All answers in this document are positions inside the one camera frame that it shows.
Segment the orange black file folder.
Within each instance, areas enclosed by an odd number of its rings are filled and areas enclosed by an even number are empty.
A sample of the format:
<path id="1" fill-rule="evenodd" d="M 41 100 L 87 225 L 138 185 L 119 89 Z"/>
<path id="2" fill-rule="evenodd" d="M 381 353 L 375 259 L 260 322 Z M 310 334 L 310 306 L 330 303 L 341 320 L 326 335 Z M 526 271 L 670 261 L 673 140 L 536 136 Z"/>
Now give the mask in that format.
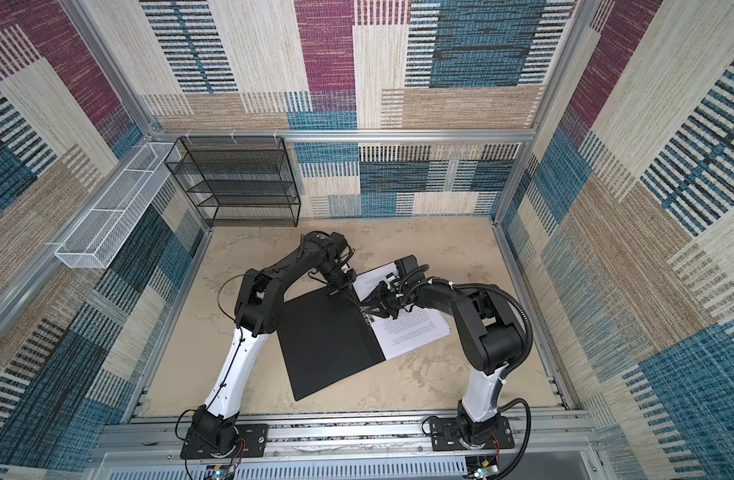
<path id="1" fill-rule="evenodd" d="M 386 360 L 348 294 L 320 288 L 286 302 L 276 333 L 296 401 Z"/>

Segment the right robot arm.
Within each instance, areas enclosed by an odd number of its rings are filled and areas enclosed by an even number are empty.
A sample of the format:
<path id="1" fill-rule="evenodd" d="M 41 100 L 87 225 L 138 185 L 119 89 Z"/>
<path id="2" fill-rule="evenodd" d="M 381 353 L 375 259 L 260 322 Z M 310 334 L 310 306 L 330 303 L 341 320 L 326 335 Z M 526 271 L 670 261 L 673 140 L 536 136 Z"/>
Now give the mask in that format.
<path id="1" fill-rule="evenodd" d="M 471 367 L 456 414 L 460 445 L 511 447 L 502 413 L 516 403 L 499 401 L 507 377 L 532 350 L 531 320 L 518 300 L 494 284 L 455 283 L 428 277 L 427 270 L 413 255 L 373 270 L 355 286 L 359 308 L 369 317 L 393 320 L 413 309 L 451 316 Z"/>

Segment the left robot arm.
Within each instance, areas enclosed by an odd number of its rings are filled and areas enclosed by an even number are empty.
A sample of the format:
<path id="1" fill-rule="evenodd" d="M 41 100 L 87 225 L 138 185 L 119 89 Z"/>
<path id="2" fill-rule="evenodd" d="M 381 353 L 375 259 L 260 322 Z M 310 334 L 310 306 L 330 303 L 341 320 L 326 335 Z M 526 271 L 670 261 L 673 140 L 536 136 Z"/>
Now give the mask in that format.
<path id="1" fill-rule="evenodd" d="M 282 321 L 286 291 L 305 274 L 316 272 L 323 277 L 326 293 L 345 292 L 356 279 L 348 265 L 352 255 L 342 234 L 311 231 L 275 264 L 240 276 L 231 346 L 214 387 L 193 410 L 190 426 L 180 438 L 182 459 L 226 458 L 239 452 L 235 422 L 244 389 L 262 347 Z"/>

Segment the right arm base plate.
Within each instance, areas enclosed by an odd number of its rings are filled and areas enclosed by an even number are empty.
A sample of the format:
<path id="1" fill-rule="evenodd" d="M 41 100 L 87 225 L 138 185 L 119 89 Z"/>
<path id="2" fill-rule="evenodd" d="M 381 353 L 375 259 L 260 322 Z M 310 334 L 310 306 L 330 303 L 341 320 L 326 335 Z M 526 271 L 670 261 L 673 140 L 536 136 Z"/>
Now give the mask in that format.
<path id="1" fill-rule="evenodd" d="M 462 418 L 429 416 L 421 422 L 421 431 L 431 439 L 434 451 L 515 447 L 509 420 L 502 415 L 496 415 L 480 423 L 470 423 Z"/>

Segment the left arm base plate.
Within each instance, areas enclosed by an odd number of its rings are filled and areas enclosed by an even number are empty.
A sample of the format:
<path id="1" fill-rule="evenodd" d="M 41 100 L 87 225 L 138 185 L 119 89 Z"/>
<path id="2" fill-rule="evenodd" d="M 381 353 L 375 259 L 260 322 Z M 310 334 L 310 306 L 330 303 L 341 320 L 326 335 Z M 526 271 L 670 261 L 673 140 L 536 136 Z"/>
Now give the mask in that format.
<path id="1" fill-rule="evenodd" d="M 190 428 L 181 448 L 181 460 L 238 460 L 264 455 L 269 426 L 234 424 L 231 426 Z"/>

